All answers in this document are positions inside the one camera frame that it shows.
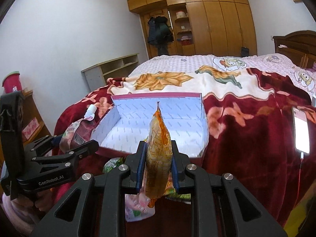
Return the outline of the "left hand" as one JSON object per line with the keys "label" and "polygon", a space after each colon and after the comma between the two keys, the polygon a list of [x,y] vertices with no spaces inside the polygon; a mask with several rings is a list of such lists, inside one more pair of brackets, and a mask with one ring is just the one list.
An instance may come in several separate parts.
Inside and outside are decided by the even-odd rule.
{"label": "left hand", "polygon": [[45,190],[37,194],[35,202],[32,202],[29,198],[20,196],[12,200],[12,204],[21,210],[28,210],[36,207],[42,212],[47,212],[53,207],[53,195],[51,190]]}

